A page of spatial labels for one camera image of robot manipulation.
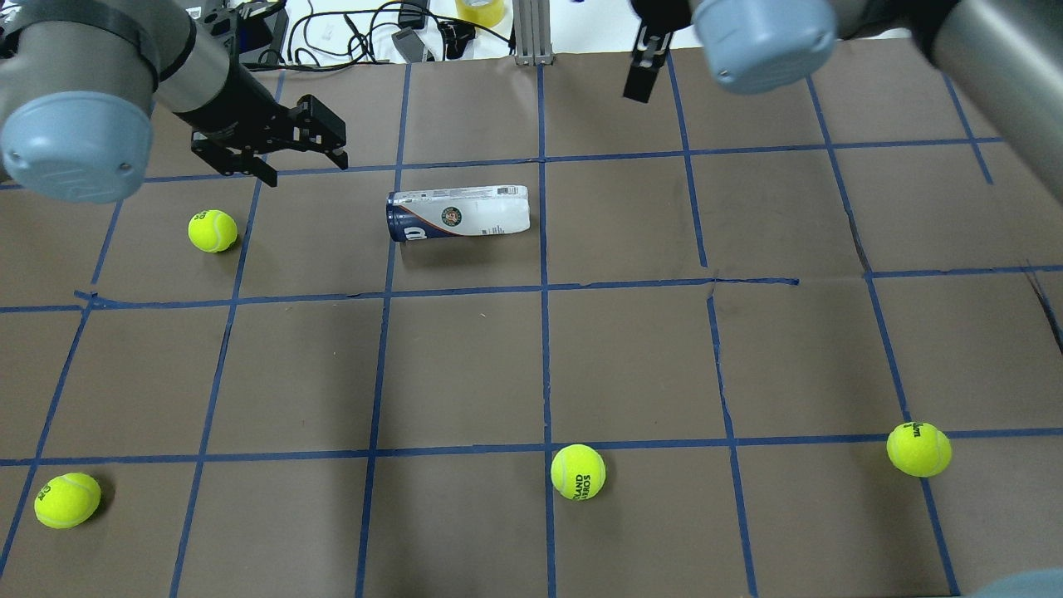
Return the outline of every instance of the logo on can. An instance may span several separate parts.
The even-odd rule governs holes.
[[[456,226],[461,223],[461,210],[453,205],[443,209],[442,216],[443,223],[448,226]]]

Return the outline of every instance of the metal post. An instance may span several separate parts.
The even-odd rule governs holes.
[[[517,32],[518,65],[554,63],[554,47],[550,42],[550,0],[513,0],[513,31]]]

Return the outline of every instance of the grid square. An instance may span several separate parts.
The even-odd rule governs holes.
[[[727,449],[603,458],[593,503],[553,498],[558,596],[748,595]]]
[[[552,291],[554,441],[724,437],[708,292]]]
[[[204,465],[178,596],[354,596],[365,479],[364,459]]]
[[[538,292],[391,303],[381,448],[542,442]]]
[[[971,146],[843,150],[838,160],[876,270],[1020,262]]]
[[[915,418],[946,430],[1063,426],[1063,356],[1024,275],[875,284]]]
[[[0,314],[0,459],[32,458],[81,313]]]
[[[0,191],[0,306],[69,306],[92,280],[113,203]]]
[[[982,143],[994,206],[1010,225],[1023,262],[1063,263],[1063,204],[1006,143]]]
[[[681,157],[546,167],[550,281],[704,276]]]
[[[696,155],[693,165],[714,274],[863,271],[826,151]]]
[[[546,596],[541,452],[376,462],[366,596]]]
[[[241,306],[210,452],[369,448],[383,302]]]
[[[1059,567],[1063,438],[954,439],[952,450],[931,485],[960,590]]]
[[[895,425],[900,408],[863,279],[725,285],[715,296],[737,435],[877,434]]]
[[[538,285],[539,168],[534,164],[405,170],[405,190],[516,184],[528,188],[528,229],[399,244],[395,290]]]
[[[198,452],[227,312],[94,312],[45,455]]]
[[[812,81],[836,143],[967,136],[941,72],[911,39],[839,44]]]
[[[398,65],[323,74],[287,72],[281,104],[294,106],[299,98],[313,93],[347,123],[351,166],[391,165],[399,147],[405,72]],[[277,170],[336,168],[316,152],[279,151],[270,154],[269,163]]]
[[[561,54],[543,69],[547,155],[680,151],[668,72],[649,103],[623,96],[630,55]]]
[[[263,187],[240,294],[384,290],[384,203],[393,188],[390,171],[284,176]]]
[[[741,96],[712,80],[699,48],[676,50],[672,62],[682,92],[690,149],[823,143],[805,81],[766,93]]]
[[[98,291],[122,302],[229,298],[251,209],[250,178],[149,183],[122,205]],[[229,250],[205,253],[188,240],[188,220],[221,209],[239,237]]]
[[[37,469],[31,492],[71,469]],[[37,523],[28,502],[0,578],[0,596],[168,595],[196,465],[107,464],[80,471],[100,483],[100,509],[77,530],[57,532]]]
[[[519,68],[512,58],[411,68],[405,164],[539,155],[535,69]]]
[[[739,452],[760,596],[948,595],[919,483],[883,443]]]
[[[22,496],[22,486],[29,473],[29,467],[0,467],[0,530],[3,530],[0,533],[3,533],[4,540],[7,539],[7,530],[15,519],[18,499]]]

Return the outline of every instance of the black cable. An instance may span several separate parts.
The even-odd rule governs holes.
[[[310,57],[314,58],[314,65],[317,66],[318,68],[321,68],[321,61],[319,61],[318,57],[314,55],[314,52],[307,50],[306,48],[296,48],[296,64],[299,65],[303,64],[299,62],[299,52],[306,52],[307,54],[309,54]]]
[[[269,55],[270,52],[276,54],[276,61],[279,63],[284,62],[284,56],[281,55],[281,51],[280,50],[274,50],[273,48],[266,48],[265,50],[263,50],[263,53],[258,54],[258,62],[261,63],[263,58],[265,56]]]
[[[306,0],[306,3],[310,5],[310,15],[309,16],[316,16],[316,15],[320,14],[320,13],[317,12],[317,8],[314,7],[313,0]],[[354,51],[351,50],[351,41],[354,39],[353,37],[351,39],[348,39],[348,41],[347,41],[347,48],[348,48],[347,52],[333,52],[332,50],[325,50],[324,48],[319,48],[318,46],[315,46],[314,44],[310,44],[309,37],[307,35],[307,32],[306,32],[307,29],[309,29],[309,21],[307,21],[307,27],[303,28],[303,45],[305,45],[310,50],[314,50],[315,52],[320,52],[322,54],[327,54],[330,56],[339,56],[339,57],[348,57],[348,58],[350,58],[352,56],[352,54],[354,53]]]
[[[376,51],[375,51],[375,47],[373,45],[372,32],[375,31],[378,27],[382,27],[382,25],[395,25],[395,27],[398,27],[398,23],[387,22],[387,23],[379,23],[379,24],[377,24],[376,23],[376,19],[383,13],[399,13],[399,12],[403,12],[401,8],[388,8],[388,6],[394,6],[394,5],[400,5],[400,4],[404,4],[404,2],[402,0],[391,0],[389,2],[385,2],[384,4],[382,4],[381,6],[376,7],[375,10],[328,11],[328,12],[323,12],[323,13],[310,13],[308,15],[304,15],[304,16],[300,17],[298,20],[296,20],[296,22],[291,25],[291,34],[288,37],[288,45],[287,45],[288,59],[289,61],[292,59],[292,46],[293,46],[293,40],[294,40],[294,36],[296,36],[296,30],[299,28],[300,24],[303,24],[303,36],[304,36],[304,39],[305,39],[306,36],[307,36],[306,29],[309,25],[309,21],[311,19],[314,19],[314,18],[325,17],[325,16],[333,16],[333,15],[347,16],[347,15],[366,15],[366,14],[372,14],[373,16],[372,16],[372,18],[370,20],[370,33],[369,33],[369,35],[364,36],[364,40],[359,39],[359,42],[362,45],[362,48],[365,50],[364,54],[360,55],[359,58],[368,56],[370,58],[370,62],[372,62],[373,64],[379,64],[379,62],[376,59]],[[433,12],[426,10],[426,8],[421,8],[420,6],[406,6],[405,10],[407,10],[407,11],[408,10],[418,10],[418,11],[420,11],[422,14],[424,14],[425,16],[432,18],[436,22],[437,29],[439,27],[440,21],[460,22],[460,23],[466,23],[466,24],[472,25],[473,28],[486,31],[489,34],[493,35],[494,37],[497,37],[499,39],[501,39],[503,41],[509,42],[509,38],[505,37],[504,35],[500,34],[497,32],[495,32],[494,30],[492,30],[492,29],[490,29],[488,27],[484,27],[484,25],[482,25],[479,23],[475,23],[475,22],[471,22],[471,21],[467,21],[467,20],[462,20],[462,19],[457,19],[457,18],[452,18],[452,17],[441,17],[441,16],[436,15],[435,13],[433,13]],[[324,53],[328,53],[331,55],[349,56],[350,57],[351,54],[353,54],[353,49],[351,48],[351,44],[352,44],[353,40],[354,40],[354,38],[352,38],[351,40],[348,41],[348,49],[351,50],[351,52],[349,52],[348,54],[338,54],[338,53],[327,52],[327,51],[324,52]]]

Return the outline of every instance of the black plug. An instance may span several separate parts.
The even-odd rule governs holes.
[[[443,50],[449,61],[465,55],[469,42],[476,38],[476,28],[467,22],[439,21],[439,32],[443,34]]]

